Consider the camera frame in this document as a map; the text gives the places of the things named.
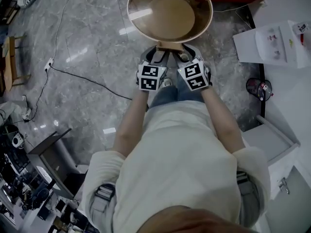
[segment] desk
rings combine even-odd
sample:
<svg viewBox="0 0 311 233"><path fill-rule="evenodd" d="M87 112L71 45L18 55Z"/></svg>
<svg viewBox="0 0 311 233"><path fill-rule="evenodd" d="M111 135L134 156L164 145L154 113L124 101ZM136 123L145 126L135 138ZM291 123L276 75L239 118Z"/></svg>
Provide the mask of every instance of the desk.
<svg viewBox="0 0 311 233"><path fill-rule="evenodd" d="M25 36L7 37L2 46L2 57L5 58L4 82L5 82L5 88L7 91L10 91L12 89L12 86L25 84L24 82L14 84L16 80L28 81L29 78L31 77L31 74L17 76L17 71L16 71L15 40L22 39L24 37Z"/></svg>

